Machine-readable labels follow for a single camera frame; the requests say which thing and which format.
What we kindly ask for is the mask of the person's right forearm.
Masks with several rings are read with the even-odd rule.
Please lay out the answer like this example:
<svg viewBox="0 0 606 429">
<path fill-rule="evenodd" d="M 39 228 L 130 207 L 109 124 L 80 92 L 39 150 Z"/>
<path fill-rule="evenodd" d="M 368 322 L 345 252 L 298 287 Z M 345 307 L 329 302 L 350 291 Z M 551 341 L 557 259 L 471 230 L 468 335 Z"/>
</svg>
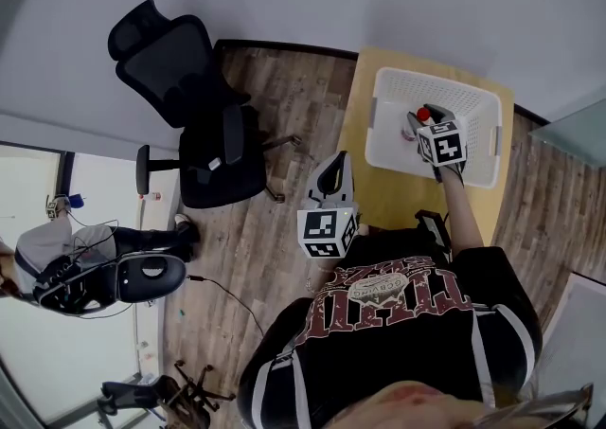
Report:
<svg viewBox="0 0 606 429">
<path fill-rule="evenodd" d="M 448 166 L 438 169 L 449 212 L 453 255 L 467 249 L 483 247 L 483 239 L 458 174 Z"/>
</svg>

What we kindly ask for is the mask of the person's left forearm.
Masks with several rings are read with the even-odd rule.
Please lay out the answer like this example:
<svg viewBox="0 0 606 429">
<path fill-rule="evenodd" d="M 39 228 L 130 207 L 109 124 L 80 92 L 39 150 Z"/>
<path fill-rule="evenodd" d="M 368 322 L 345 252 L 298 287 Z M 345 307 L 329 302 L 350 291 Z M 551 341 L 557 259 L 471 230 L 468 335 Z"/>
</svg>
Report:
<svg viewBox="0 0 606 429">
<path fill-rule="evenodd" d="M 314 297 L 333 277 L 335 268 L 341 259 L 312 259 L 308 270 L 305 294 Z"/>
</svg>

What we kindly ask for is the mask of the person's black printed shirt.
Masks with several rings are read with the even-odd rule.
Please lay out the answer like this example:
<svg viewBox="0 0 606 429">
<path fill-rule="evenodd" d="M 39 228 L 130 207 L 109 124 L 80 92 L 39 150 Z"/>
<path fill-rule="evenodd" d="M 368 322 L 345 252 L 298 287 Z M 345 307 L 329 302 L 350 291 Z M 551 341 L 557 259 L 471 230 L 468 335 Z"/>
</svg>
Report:
<svg viewBox="0 0 606 429">
<path fill-rule="evenodd" d="M 312 298 L 284 309 L 241 375 L 238 408 L 259 429 L 312 429 L 391 384 L 462 400 L 515 393 L 541 354 L 538 316 L 497 246 L 447 259 L 417 229 L 355 238 Z"/>
</svg>

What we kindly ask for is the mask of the black mesh office chair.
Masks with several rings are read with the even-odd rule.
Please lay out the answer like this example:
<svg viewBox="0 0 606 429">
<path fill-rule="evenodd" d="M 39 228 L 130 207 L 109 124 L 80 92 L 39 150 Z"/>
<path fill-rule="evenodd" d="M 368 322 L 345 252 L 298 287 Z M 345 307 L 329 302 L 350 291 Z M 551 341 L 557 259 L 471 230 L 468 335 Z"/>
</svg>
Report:
<svg viewBox="0 0 606 429">
<path fill-rule="evenodd" d="M 152 173 L 178 170 L 181 200 L 189 208 L 227 206 L 261 192 L 284 202 L 268 183 L 265 153 L 301 140 L 294 134 L 270 139 L 259 127 L 250 95 L 228 84 L 198 17 L 169 19 L 146 0 L 112 28 L 108 52 L 117 77 L 181 132 L 175 159 L 153 159 L 148 144 L 139 148 L 139 195 L 149 194 Z"/>
<path fill-rule="evenodd" d="M 152 412 L 161 408 L 169 421 L 169 429 L 210 429 L 211 415 L 220 405 L 217 401 L 232 402 L 234 393 L 229 395 L 214 393 L 205 389 L 206 375 L 214 366 L 206 365 L 197 380 L 184 371 L 184 360 L 177 360 L 173 366 L 184 380 L 182 385 L 168 376 L 161 375 L 148 384 L 105 382 L 101 386 L 101 397 L 97 399 L 98 409 L 107 416 L 115 416 L 124 409 L 143 409 Z"/>
</svg>

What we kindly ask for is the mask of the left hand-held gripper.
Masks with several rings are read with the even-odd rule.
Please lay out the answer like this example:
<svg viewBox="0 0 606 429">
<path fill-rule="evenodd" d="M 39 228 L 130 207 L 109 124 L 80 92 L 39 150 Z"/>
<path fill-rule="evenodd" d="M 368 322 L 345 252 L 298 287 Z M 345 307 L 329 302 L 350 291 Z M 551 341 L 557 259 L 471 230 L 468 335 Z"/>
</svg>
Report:
<svg viewBox="0 0 606 429">
<path fill-rule="evenodd" d="M 308 178 L 307 197 L 297 210 L 297 238 L 310 259 L 342 259 L 359 228 L 351 158 L 340 151 L 319 164 Z M 336 200 L 341 202 L 322 202 Z"/>
</svg>

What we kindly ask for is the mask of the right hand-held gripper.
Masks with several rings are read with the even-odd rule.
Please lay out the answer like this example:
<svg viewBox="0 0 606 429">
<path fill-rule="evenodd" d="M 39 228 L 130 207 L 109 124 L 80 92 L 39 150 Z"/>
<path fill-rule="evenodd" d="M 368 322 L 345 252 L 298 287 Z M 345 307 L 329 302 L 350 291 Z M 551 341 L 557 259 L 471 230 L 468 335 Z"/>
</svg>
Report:
<svg viewBox="0 0 606 429">
<path fill-rule="evenodd" d="M 425 126 L 417 115 L 408 112 L 406 115 L 406 140 L 413 142 L 418 138 L 420 156 L 433 167 L 458 164 L 467 160 L 467 143 L 465 132 L 455 120 L 455 114 L 435 104 L 425 104 L 430 118 Z"/>
</svg>

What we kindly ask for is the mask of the white plastic basket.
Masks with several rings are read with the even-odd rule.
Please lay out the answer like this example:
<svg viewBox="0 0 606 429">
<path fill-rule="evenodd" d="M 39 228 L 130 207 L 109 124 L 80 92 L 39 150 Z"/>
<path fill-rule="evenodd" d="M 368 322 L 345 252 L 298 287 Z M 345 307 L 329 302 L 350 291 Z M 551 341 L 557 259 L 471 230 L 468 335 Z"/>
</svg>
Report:
<svg viewBox="0 0 606 429">
<path fill-rule="evenodd" d="M 418 153 L 418 142 L 402 132 L 407 113 L 431 104 L 454 114 L 467 134 L 465 183 L 494 188 L 502 146 L 501 100 L 490 91 L 455 80 L 393 67 L 381 68 L 375 76 L 365 160 L 376 168 L 430 178 L 431 166 Z"/>
</svg>

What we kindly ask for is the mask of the black table base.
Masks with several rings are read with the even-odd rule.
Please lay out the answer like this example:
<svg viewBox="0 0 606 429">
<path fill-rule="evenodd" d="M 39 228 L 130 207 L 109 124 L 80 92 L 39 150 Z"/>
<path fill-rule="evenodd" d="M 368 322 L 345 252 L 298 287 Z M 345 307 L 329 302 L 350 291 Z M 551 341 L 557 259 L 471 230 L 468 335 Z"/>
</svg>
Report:
<svg viewBox="0 0 606 429">
<path fill-rule="evenodd" d="M 452 259 L 451 238 L 446 228 L 445 221 L 438 212 L 421 209 L 415 214 L 418 227 L 431 233 L 436 244 L 448 260 Z"/>
</svg>

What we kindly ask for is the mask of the small red-capped object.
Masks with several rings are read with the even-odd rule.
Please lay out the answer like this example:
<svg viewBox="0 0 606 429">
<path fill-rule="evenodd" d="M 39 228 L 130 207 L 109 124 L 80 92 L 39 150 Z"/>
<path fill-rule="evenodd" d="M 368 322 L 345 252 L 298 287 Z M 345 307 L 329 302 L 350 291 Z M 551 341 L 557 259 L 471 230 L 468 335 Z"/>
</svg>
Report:
<svg viewBox="0 0 606 429">
<path fill-rule="evenodd" d="M 401 136 L 405 140 L 406 140 L 406 126 L 407 126 L 406 115 L 408 112 L 404 112 L 401 114 Z M 413 112 L 413 113 L 415 113 L 417 115 L 419 121 L 421 121 L 425 127 L 427 125 L 428 119 L 430 118 L 429 111 L 423 106 L 423 107 L 418 108 L 417 111 Z"/>
</svg>

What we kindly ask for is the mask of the frosted glass door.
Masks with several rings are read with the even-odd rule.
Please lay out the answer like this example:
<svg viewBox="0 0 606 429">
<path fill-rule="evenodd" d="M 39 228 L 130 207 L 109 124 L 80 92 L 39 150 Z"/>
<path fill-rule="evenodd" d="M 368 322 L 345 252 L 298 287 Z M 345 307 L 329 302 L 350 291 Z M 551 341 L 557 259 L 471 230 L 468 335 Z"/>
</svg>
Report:
<svg viewBox="0 0 606 429">
<path fill-rule="evenodd" d="M 606 98 L 530 134 L 593 168 L 606 168 Z"/>
</svg>

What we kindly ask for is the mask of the light wooden table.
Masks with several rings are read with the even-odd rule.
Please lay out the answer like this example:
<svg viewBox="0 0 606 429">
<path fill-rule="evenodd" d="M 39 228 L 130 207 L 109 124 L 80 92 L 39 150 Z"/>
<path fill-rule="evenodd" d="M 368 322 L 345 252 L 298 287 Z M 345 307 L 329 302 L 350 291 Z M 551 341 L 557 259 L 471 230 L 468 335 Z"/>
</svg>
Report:
<svg viewBox="0 0 606 429">
<path fill-rule="evenodd" d="M 496 186 L 465 187 L 482 239 L 491 244 L 505 195 L 512 139 L 514 93 L 506 86 L 463 69 L 418 58 L 403 52 L 368 46 L 359 52 L 337 149 L 351 156 L 355 201 L 362 222 L 384 229 L 402 229 L 416 224 L 420 209 L 446 213 L 442 186 L 433 179 L 374 168 L 365 160 L 365 138 L 370 118 L 376 73 L 383 67 L 411 70 L 456 80 L 488 90 L 502 104 L 502 155 Z"/>
</svg>

